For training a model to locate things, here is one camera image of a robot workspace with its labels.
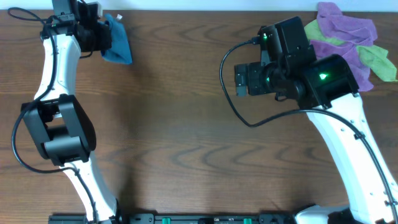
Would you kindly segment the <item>blue microfiber cloth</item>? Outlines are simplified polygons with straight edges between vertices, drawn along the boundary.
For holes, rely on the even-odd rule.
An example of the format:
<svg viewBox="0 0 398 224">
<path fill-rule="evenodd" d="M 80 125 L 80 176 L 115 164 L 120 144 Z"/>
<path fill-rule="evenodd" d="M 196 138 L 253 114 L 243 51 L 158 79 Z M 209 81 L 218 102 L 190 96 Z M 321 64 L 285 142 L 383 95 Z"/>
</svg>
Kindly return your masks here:
<svg viewBox="0 0 398 224">
<path fill-rule="evenodd" d="M 120 63 L 125 65 L 132 64 L 132 54 L 129 46 L 129 40 L 125 27 L 118 15 L 113 17 L 111 14 L 105 14 L 105 24 L 109 25 L 111 34 L 111 48 L 102 50 L 101 56 L 108 62 Z"/>
</svg>

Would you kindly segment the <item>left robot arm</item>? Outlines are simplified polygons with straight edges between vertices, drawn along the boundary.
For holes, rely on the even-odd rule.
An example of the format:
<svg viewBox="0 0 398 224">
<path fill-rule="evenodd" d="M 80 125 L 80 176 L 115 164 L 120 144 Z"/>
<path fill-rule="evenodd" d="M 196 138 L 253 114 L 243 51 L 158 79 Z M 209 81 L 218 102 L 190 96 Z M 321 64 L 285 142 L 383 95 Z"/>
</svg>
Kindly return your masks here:
<svg viewBox="0 0 398 224">
<path fill-rule="evenodd" d="M 78 62 L 111 48 L 109 25 L 101 22 L 101 4 L 53 1 L 54 14 L 43 22 L 40 39 L 44 69 L 33 101 L 21 106 L 23 121 L 43 159 L 63 172 L 86 213 L 54 215 L 49 223 L 122 223 L 116 197 L 108 189 L 95 156 L 96 133 L 75 96 Z"/>
</svg>

